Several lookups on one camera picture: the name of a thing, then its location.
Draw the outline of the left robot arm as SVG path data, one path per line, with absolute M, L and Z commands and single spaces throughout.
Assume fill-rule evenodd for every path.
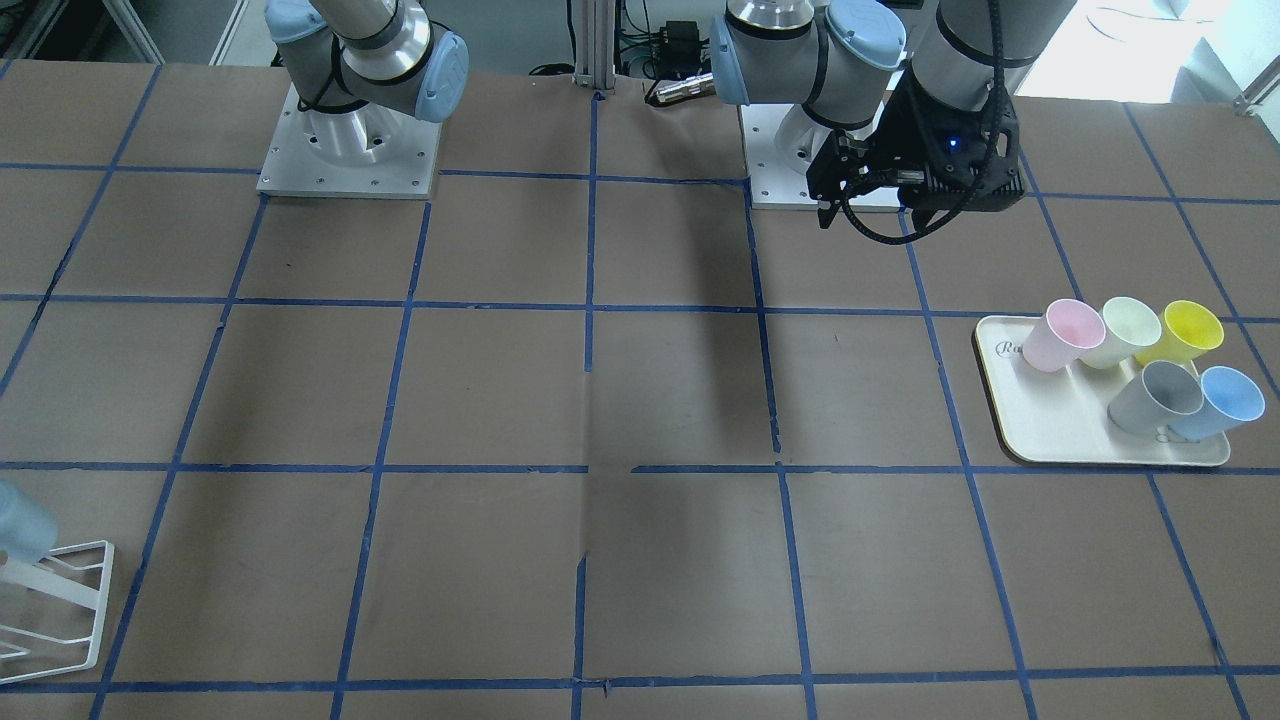
M 1027 186 L 1011 95 L 1070 1 L 941 1 L 916 40 L 882 1 L 728 1 L 710 28 L 716 92 L 785 105 L 783 147 L 818 224 L 901 246 Z

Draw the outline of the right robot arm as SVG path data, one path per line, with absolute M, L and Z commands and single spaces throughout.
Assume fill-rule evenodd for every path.
M 443 123 L 465 94 L 468 46 L 420 1 L 269 1 L 264 14 L 306 141 L 339 164 Z

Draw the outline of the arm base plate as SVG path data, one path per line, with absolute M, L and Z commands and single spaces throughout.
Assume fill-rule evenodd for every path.
M 301 111 L 288 88 L 257 191 L 273 197 L 429 200 L 442 124 L 378 105 Z
M 742 149 L 756 210 L 814 211 L 806 170 L 829 129 L 799 105 L 753 104 L 739 108 Z

